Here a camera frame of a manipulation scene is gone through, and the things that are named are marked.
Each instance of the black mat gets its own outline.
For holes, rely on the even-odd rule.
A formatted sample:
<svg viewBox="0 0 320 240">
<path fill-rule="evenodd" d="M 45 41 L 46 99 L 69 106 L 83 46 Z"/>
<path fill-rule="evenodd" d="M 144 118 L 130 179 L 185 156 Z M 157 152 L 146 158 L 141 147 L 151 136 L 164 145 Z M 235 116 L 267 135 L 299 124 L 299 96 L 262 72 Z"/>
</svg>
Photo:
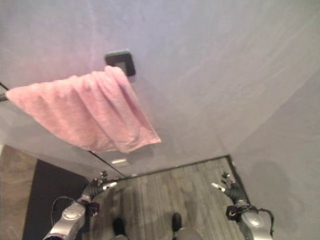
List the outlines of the black mat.
<svg viewBox="0 0 320 240">
<path fill-rule="evenodd" d="M 52 228 L 51 206 L 59 196 L 74 199 L 80 197 L 88 180 L 71 171 L 38 160 L 34 172 L 32 188 L 26 213 L 23 240 L 42 240 Z M 70 203 L 61 200 L 56 206 L 56 220 L 61 217 L 62 210 Z"/>
</svg>

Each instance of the wire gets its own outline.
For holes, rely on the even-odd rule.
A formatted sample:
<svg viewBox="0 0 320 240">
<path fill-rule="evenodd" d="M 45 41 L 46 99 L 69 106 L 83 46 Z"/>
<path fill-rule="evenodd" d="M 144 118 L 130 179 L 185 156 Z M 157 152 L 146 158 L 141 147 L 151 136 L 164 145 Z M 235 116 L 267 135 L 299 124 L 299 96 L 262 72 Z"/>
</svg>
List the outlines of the wire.
<svg viewBox="0 0 320 240">
<path fill-rule="evenodd" d="M 57 205 L 57 202 L 59 200 L 62 200 L 62 199 L 67 199 L 69 200 L 70 202 L 75 202 L 76 200 L 74 200 L 72 197 L 68 197 L 68 196 L 59 196 L 57 197 L 54 201 L 53 201 L 53 204 L 52 204 L 52 207 L 51 207 L 51 224 L 52 226 L 54 226 L 56 224 L 56 220 L 55 220 L 55 207 Z"/>
<path fill-rule="evenodd" d="M 264 208 L 258 209 L 258 212 L 266 212 L 269 214 L 270 220 L 271 220 L 270 235 L 271 235 L 271 237 L 273 237 L 274 231 L 275 231 L 274 230 L 275 216 L 273 215 L 273 213 L 270 210 L 264 209 Z"/>
</svg>

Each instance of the metal arm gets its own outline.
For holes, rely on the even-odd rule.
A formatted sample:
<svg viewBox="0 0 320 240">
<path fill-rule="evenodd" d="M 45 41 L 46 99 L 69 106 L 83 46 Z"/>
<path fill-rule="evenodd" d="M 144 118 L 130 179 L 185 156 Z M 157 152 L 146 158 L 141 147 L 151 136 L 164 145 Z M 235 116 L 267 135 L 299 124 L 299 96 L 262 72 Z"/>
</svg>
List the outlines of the metal arm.
<svg viewBox="0 0 320 240">
<path fill-rule="evenodd" d="M 247 202 L 243 190 L 230 179 L 229 174 L 224 173 L 222 178 L 226 187 L 214 182 L 211 185 L 226 194 L 234 204 L 228 206 L 226 210 L 227 218 L 238 223 L 246 240 L 273 240 L 272 230 L 269 232 L 263 218 L 258 214 L 257 208 Z"/>
<path fill-rule="evenodd" d="M 74 240 L 86 222 L 88 205 L 97 195 L 117 185 L 116 182 L 105 183 L 106 180 L 107 174 L 102 172 L 99 178 L 95 178 L 89 183 L 81 197 L 62 212 L 60 220 L 43 240 Z"/>
</svg>

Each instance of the floor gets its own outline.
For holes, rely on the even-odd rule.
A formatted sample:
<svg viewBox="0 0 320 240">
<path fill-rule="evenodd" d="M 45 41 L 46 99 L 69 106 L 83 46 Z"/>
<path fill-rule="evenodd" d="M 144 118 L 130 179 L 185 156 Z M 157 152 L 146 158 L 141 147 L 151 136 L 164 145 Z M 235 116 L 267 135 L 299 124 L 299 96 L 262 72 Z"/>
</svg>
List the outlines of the floor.
<svg viewBox="0 0 320 240">
<path fill-rule="evenodd" d="M 130 239 L 170 240 L 171 216 L 179 212 L 183 225 L 197 230 L 204 240 L 243 240 L 237 224 L 225 216 L 231 201 L 210 185 L 219 183 L 224 171 L 231 173 L 222 158 L 122 180 L 97 198 L 101 212 L 85 239 L 110 239 L 111 219 L 123 216 Z"/>
<path fill-rule="evenodd" d="M 0 239 L 22 239 L 37 159 L 4 146 L 0 155 Z"/>
<path fill-rule="evenodd" d="M 33 157 L 8 146 L 3 149 L 0 239 L 23 238 L 31 187 L 36 185 L 32 186 L 36 164 Z M 225 158 L 121 180 L 117 187 L 97 197 L 100 214 L 92 218 L 91 231 L 83 233 L 82 239 L 111 239 L 112 218 L 123 216 L 130 239 L 171 240 L 171 216 L 179 212 L 183 225 L 197 230 L 204 240 L 243 240 L 238 226 L 225 216 L 231 201 L 210 185 L 220 182 L 223 171 L 231 173 Z"/>
</svg>

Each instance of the black shoe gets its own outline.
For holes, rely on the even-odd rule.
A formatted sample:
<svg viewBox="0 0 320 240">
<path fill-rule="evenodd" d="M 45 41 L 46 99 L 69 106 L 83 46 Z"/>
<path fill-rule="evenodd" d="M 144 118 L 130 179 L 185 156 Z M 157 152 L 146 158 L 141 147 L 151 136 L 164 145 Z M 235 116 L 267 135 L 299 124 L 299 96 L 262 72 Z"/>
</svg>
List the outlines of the black shoe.
<svg viewBox="0 0 320 240">
<path fill-rule="evenodd" d="M 121 217 L 118 217 L 113 220 L 112 228 L 115 236 L 118 236 L 118 235 L 127 236 L 126 230 L 125 230 L 125 221 Z"/>
<path fill-rule="evenodd" d="M 182 219 L 180 213 L 176 212 L 172 215 L 172 231 L 175 233 L 182 228 Z"/>
</svg>

